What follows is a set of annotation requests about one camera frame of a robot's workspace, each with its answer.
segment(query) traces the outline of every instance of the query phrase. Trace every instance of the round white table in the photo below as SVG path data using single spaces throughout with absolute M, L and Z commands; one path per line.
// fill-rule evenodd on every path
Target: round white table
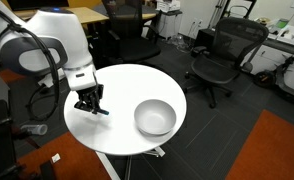
M 115 65 L 96 72 L 104 85 L 100 107 L 109 115 L 74 108 L 78 94 L 70 92 L 64 107 L 64 117 L 72 135 L 95 151 L 127 156 L 144 153 L 167 142 L 181 127 L 186 115 L 186 99 L 180 86 L 167 74 L 142 65 Z M 174 128 L 164 135 L 148 135 L 135 125 L 134 111 L 148 99 L 170 104 L 176 112 Z

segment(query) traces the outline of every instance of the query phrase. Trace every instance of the white bowl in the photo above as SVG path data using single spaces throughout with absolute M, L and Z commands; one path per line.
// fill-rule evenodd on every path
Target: white bowl
M 134 117 L 138 129 L 152 135 L 166 134 L 176 123 L 175 110 L 168 103 L 157 99 L 140 103 Z

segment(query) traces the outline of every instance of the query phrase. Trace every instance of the office chair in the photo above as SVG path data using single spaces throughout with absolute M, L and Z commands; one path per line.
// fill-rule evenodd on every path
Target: office chair
M 108 31 L 112 41 L 106 46 L 108 57 L 120 63 L 138 63 L 160 54 L 156 45 L 158 31 L 150 25 L 143 25 L 141 0 L 102 0 L 111 23 Z M 141 36 L 143 27 L 153 32 L 150 39 Z
M 232 90 L 223 85 L 230 83 L 240 73 L 240 64 L 244 57 L 261 45 L 268 36 L 268 29 L 248 19 L 228 17 L 221 19 L 216 26 L 211 48 L 198 48 L 200 54 L 191 64 L 193 73 L 186 72 L 185 78 L 200 80 L 211 95 L 210 107 L 215 108 L 217 101 L 213 87 L 232 95 Z M 197 87 L 184 88 L 184 92 Z

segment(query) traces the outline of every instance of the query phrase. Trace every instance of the chair backrest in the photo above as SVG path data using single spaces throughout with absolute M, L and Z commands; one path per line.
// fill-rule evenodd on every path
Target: chair backrest
M 268 29 L 251 20 L 228 17 L 216 26 L 211 54 L 233 62 L 236 69 L 244 57 L 261 45 L 268 36 Z
M 121 38 L 140 37 L 143 30 L 141 0 L 102 0 L 112 30 Z

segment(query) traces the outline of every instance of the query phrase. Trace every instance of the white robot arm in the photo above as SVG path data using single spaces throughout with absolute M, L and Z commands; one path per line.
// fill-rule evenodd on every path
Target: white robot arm
M 71 91 L 79 94 L 75 107 L 108 114 L 99 107 L 103 86 L 97 84 L 86 36 L 70 11 L 41 9 L 25 22 L 0 1 L 0 58 L 16 73 L 40 76 L 51 72 L 54 81 L 61 67 Z

